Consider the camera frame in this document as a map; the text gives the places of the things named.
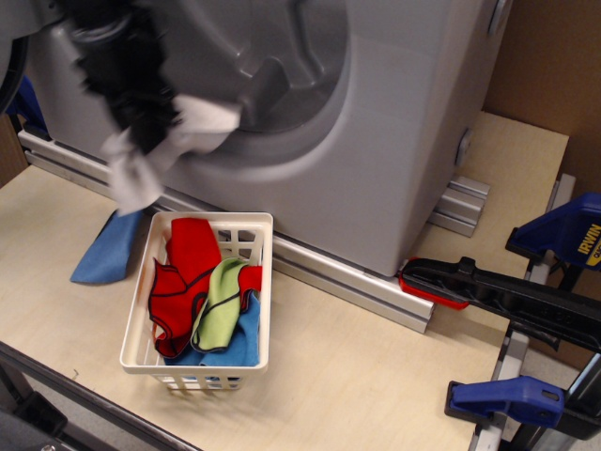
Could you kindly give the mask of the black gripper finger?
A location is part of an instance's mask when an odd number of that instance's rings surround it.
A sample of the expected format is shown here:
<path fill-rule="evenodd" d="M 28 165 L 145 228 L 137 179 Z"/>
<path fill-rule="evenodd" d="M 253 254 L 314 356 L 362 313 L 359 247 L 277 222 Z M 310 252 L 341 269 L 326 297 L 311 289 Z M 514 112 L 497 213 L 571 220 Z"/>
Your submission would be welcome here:
<path fill-rule="evenodd" d="M 140 102 L 138 99 L 125 94 L 107 96 L 105 98 L 109 111 L 117 126 L 122 130 L 140 130 Z"/>
<path fill-rule="evenodd" d="M 177 122 L 178 111 L 172 105 L 154 105 L 137 113 L 133 120 L 133 141 L 147 155 L 165 140 Z"/>

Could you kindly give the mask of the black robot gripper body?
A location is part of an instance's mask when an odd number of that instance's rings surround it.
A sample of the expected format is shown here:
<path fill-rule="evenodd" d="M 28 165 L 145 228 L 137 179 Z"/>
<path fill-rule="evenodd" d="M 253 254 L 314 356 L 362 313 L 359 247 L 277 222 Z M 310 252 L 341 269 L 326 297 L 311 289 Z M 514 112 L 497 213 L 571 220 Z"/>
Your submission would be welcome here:
<path fill-rule="evenodd" d="M 88 90 L 104 100 L 121 94 L 135 97 L 140 112 L 154 105 L 173 106 L 175 92 L 161 75 L 165 56 L 154 27 L 79 28 L 72 32 L 72 42 Z"/>

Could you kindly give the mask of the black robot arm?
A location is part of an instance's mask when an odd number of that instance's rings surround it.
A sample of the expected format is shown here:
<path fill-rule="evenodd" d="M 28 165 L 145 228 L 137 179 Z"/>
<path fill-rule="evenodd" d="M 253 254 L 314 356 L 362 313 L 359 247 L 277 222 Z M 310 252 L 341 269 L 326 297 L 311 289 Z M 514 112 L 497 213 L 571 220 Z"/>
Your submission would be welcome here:
<path fill-rule="evenodd" d="M 119 129 L 147 155 L 175 126 L 175 90 L 162 76 L 161 34 L 132 1 L 61 1 L 86 88 L 102 96 Z"/>

